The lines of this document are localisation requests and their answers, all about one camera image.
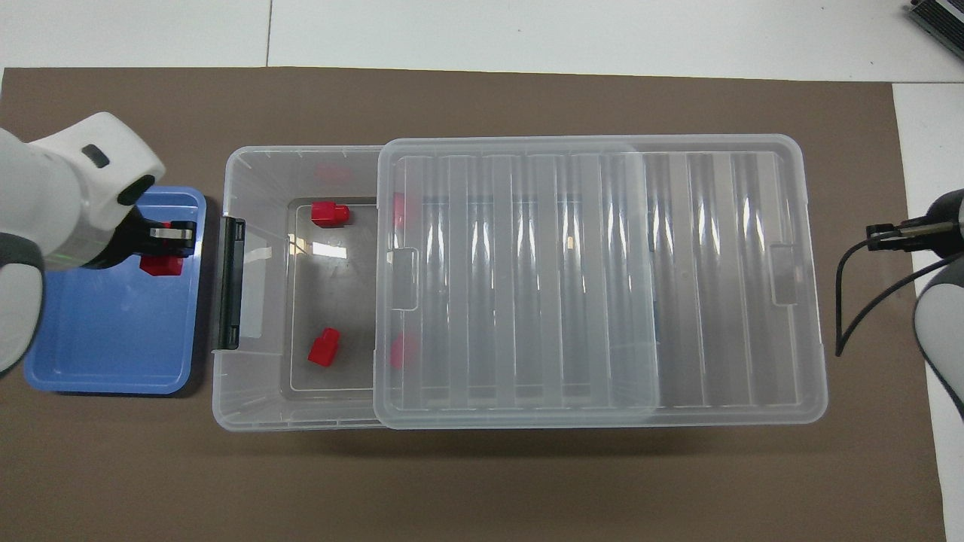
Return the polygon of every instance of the brown table surface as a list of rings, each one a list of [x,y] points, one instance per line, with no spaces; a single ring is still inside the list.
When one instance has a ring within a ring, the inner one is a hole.
[[[789,134],[803,148],[830,407],[810,425],[232,434],[202,369],[180,397],[42,393],[0,378],[0,538],[939,540],[941,494],[906,289],[832,356],[833,274],[863,226],[906,216],[891,87],[329,68],[8,68],[23,140],[111,111],[220,215],[246,145],[397,137]],[[209,221],[209,232],[216,231]],[[910,272],[848,269],[850,314]]]

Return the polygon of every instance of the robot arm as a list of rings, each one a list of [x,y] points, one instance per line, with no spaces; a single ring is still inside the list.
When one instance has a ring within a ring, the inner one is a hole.
[[[151,222],[137,210],[164,165],[109,113],[26,144],[0,129],[0,166],[0,371],[30,345],[44,270],[193,251],[192,225]]]

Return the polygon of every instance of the black latch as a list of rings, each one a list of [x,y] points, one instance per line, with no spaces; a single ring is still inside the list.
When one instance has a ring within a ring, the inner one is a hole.
[[[241,332],[241,283],[244,272],[245,222],[225,216],[219,241],[218,335],[215,349],[236,350]]]

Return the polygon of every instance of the clear plastic box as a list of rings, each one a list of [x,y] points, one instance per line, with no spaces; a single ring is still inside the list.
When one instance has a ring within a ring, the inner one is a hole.
[[[214,352],[213,411],[233,431],[379,426],[372,410],[381,147],[247,147],[228,159],[224,213],[244,221],[236,350]],[[351,205],[321,229],[311,202]],[[336,363],[308,361],[326,327]]]
[[[228,161],[225,212],[247,221],[248,237],[238,349],[215,354],[224,427],[822,415],[792,139],[423,139],[379,150],[247,148]],[[370,214],[332,239],[299,215],[313,199],[370,198],[376,177],[377,220],[370,200],[346,200]],[[304,250],[313,243],[348,258]],[[341,326],[355,332],[332,367],[311,366],[305,353],[326,322],[343,348]]]

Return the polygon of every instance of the plastic lid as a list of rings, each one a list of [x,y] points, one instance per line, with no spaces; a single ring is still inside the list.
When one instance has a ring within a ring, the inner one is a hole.
[[[379,160],[385,425],[792,423],[825,409],[790,138],[396,140]]]

